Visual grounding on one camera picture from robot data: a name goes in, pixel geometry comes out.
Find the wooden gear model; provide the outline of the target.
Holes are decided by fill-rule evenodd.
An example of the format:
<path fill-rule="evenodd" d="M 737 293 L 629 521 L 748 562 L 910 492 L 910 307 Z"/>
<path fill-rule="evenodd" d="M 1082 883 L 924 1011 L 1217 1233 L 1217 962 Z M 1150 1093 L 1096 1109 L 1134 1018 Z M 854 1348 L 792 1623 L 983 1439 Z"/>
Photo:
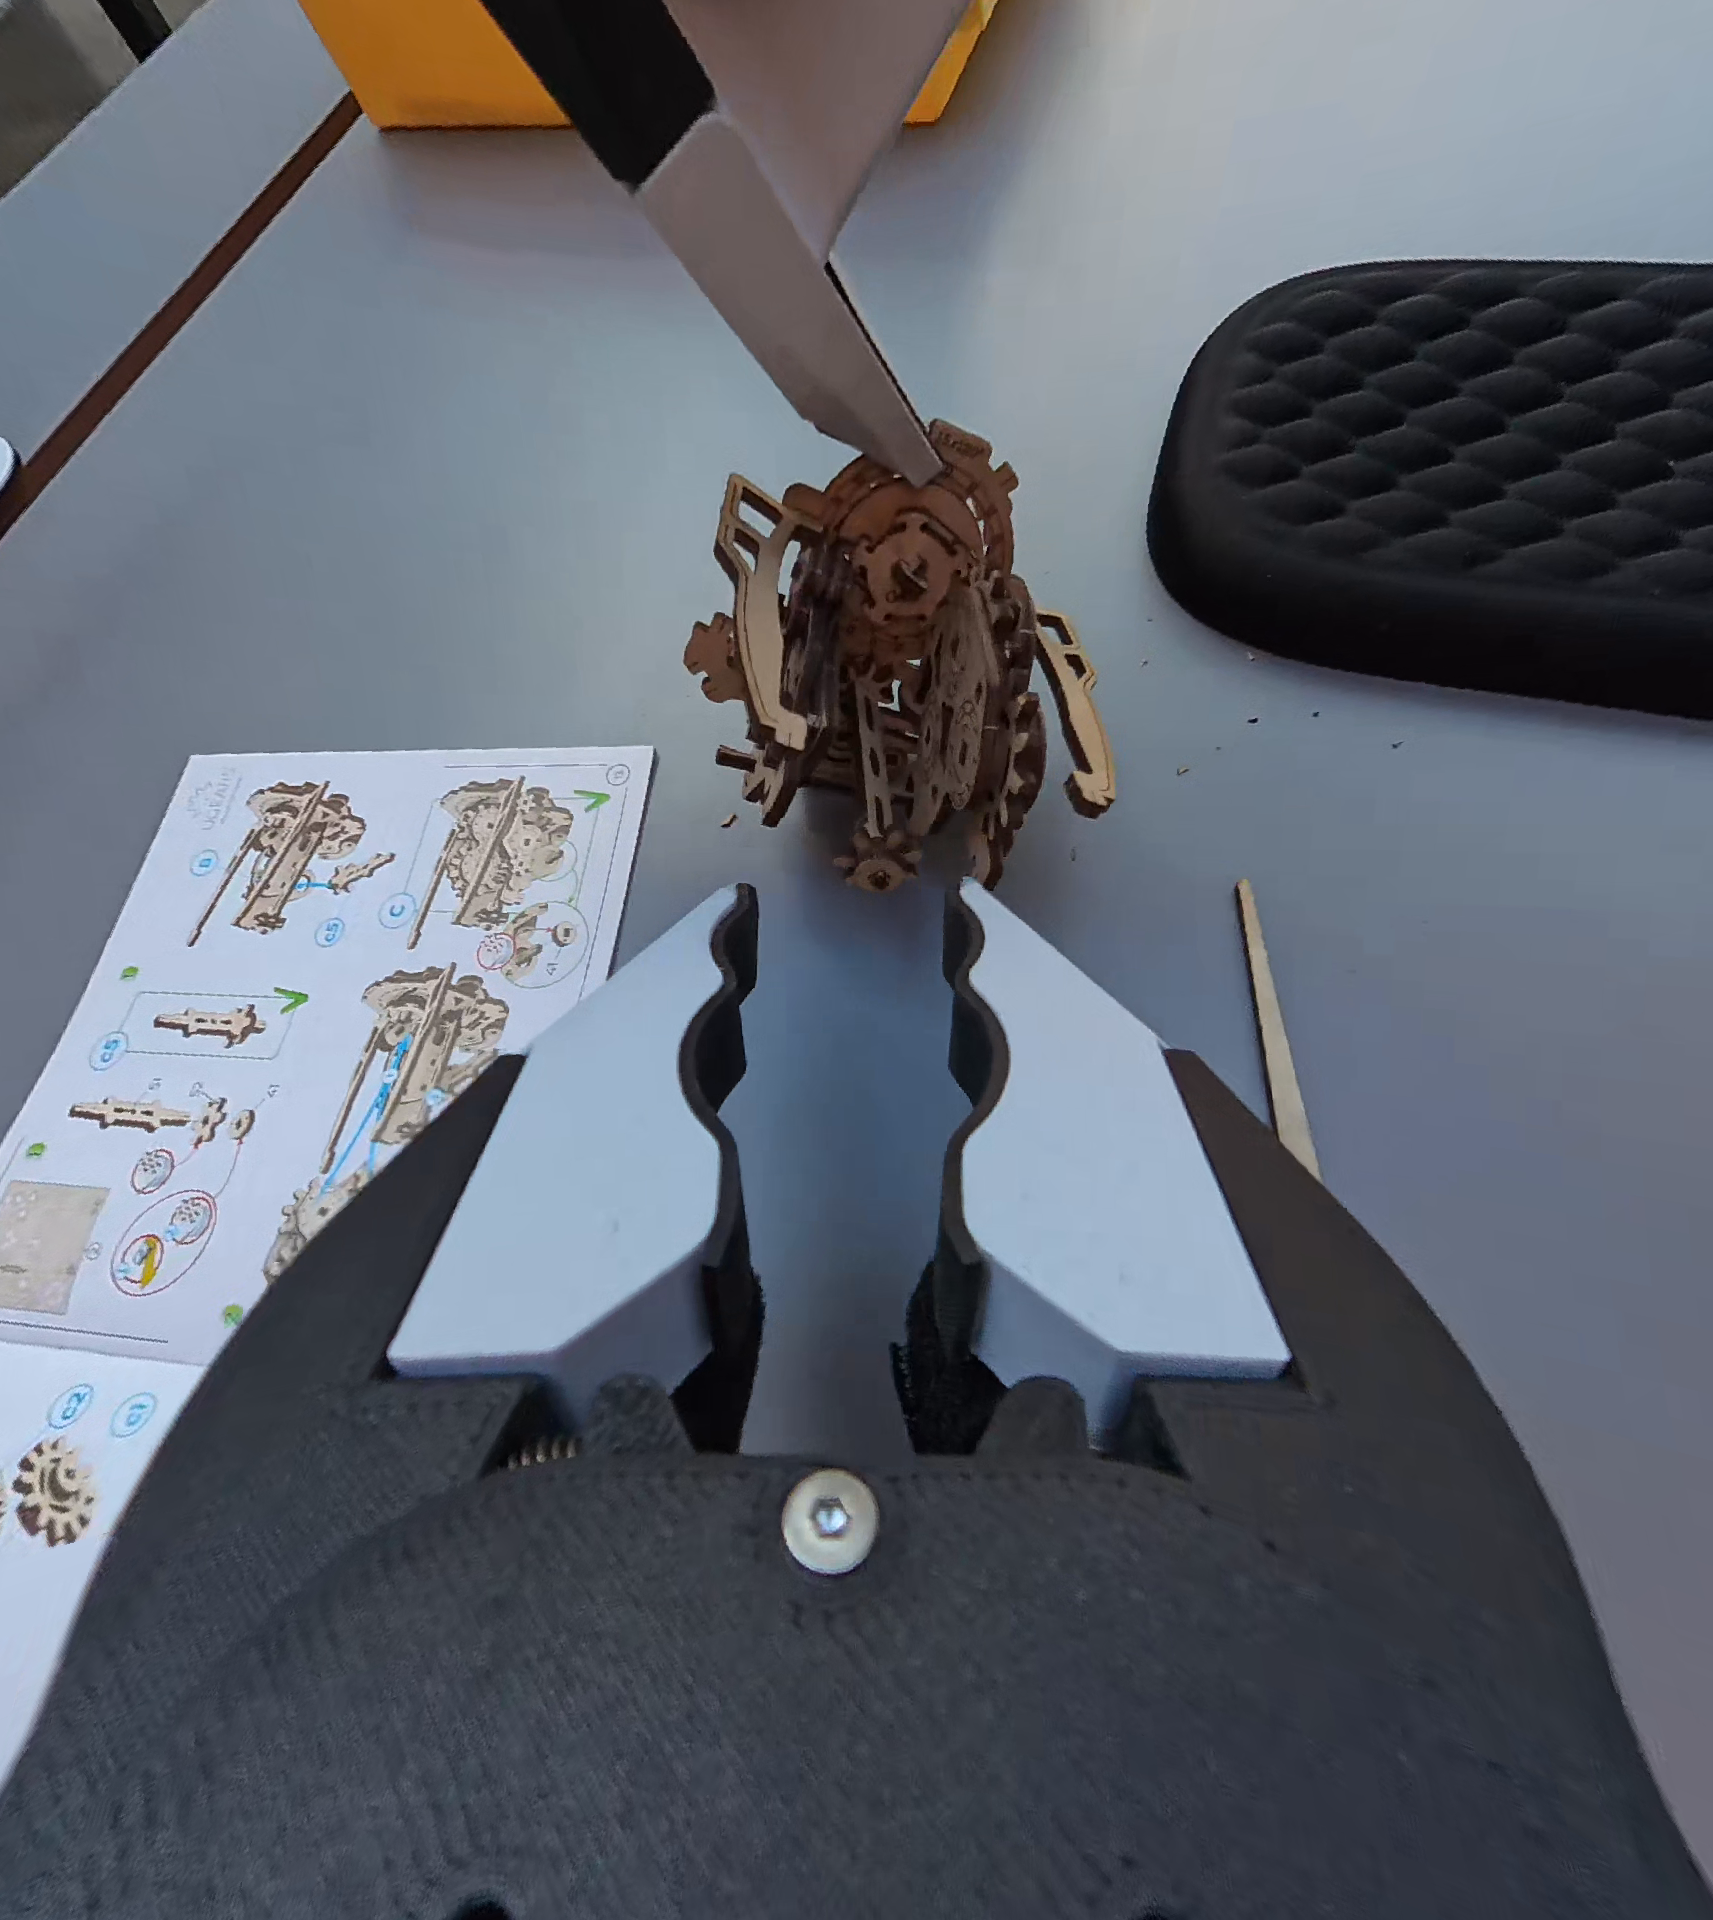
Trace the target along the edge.
<path fill-rule="evenodd" d="M 1047 772 L 1046 674 L 1071 756 L 1074 811 L 1115 805 L 1100 673 L 1074 625 L 1042 611 L 1014 568 L 1017 475 L 951 422 L 916 486 L 857 457 L 822 489 L 725 486 L 715 555 L 732 608 L 693 627 L 684 669 L 715 704 L 741 704 L 746 744 L 719 748 L 766 827 L 797 794 L 850 794 L 859 821 L 835 864 L 884 896 L 924 843 L 964 821 L 968 874 L 994 891 Z"/>

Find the yellow box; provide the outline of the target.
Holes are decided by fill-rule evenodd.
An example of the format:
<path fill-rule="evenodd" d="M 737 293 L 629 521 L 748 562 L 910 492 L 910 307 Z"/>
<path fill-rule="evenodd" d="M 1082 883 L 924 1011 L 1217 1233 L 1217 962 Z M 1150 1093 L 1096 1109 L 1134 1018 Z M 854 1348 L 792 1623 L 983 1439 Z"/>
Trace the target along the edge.
<path fill-rule="evenodd" d="M 365 114 L 396 131 L 573 128 L 599 151 L 667 151 L 737 128 L 676 2 L 305 2 Z"/>

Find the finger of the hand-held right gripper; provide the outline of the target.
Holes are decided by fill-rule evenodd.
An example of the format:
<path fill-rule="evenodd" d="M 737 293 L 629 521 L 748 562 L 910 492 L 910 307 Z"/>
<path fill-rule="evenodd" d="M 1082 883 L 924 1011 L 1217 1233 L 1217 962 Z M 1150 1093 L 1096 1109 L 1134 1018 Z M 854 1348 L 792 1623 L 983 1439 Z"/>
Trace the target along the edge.
<path fill-rule="evenodd" d="M 741 131 L 706 116 L 667 151 L 599 151 L 693 282 L 803 421 L 914 485 L 938 457 L 844 288 Z"/>
<path fill-rule="evenodd" d="M 903 126 L 938 123 L 994 2 L 676 2 L 719 105 L 818 260 Z"/>

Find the black honeycomb cushion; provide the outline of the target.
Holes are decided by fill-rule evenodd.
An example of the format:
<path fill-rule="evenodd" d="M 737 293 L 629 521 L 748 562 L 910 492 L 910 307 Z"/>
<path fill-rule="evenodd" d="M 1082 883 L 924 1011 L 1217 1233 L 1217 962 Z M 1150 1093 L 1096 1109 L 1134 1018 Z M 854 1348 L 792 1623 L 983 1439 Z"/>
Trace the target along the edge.
<path fill-rule="evenodd" d="M 1219 324 L 1163 588 L 1284 661 L 1713 722 L 1713 263 L 1412 259 Z"/>

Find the thin wooden stick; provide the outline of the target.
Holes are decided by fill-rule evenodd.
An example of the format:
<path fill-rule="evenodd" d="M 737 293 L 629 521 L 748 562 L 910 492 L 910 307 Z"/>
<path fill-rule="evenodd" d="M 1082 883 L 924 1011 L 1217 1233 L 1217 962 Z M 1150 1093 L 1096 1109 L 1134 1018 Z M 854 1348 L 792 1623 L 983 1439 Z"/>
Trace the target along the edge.
<path fill-rule="evenodd" d="M 1237 881 L 1236 900 L 1252 976 L 1254 1018 L 1270 1099 L 1272 1124 L 1277 1140 L 1315 1180 L 1321 1182 L 1324 1170 L 1301 1095 L 1295 1051 L 1287 1033 L 1270 946 L 1259 918 L 1256 891 L 1250 879 L 1241 877 Z"/>

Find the assembly instruction booklet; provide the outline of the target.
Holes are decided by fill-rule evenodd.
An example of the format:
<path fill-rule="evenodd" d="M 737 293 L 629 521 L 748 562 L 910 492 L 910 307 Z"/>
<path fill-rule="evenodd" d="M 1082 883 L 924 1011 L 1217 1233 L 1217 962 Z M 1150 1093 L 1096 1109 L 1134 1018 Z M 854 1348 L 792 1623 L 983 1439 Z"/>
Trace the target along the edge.
<path fill-rule="evenodd" d="M 610 973 L 655 768 L 650 746 L 189 762 L 0 1147 L 0 1787 L 216 1355 Z"/>

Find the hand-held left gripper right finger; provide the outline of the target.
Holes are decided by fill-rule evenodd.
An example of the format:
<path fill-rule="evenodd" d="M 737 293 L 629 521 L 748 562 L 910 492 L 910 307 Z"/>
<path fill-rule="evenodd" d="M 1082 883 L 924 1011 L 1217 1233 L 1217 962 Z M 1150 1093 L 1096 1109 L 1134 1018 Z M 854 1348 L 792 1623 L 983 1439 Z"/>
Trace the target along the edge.
<path fill-rule="evenodd" d="M 944 907 L 938 1331 L 1003 1387 L 1279 1381 L 1291 1351 L 1157 1035 L 975 879 Z"/>

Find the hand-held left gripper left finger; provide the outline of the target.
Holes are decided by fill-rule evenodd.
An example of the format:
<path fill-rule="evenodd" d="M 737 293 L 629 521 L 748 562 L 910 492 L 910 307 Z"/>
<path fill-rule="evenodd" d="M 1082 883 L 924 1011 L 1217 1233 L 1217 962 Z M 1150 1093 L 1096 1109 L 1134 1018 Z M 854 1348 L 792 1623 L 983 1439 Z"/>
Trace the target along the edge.
<path fill-rule="evenodd" d="M 388 1344 L 399 1374 L 752 1378 L 764 1308 L 722 1109 L 756 962 L 756 891 L 722 886 L 533 1040 Z"/>

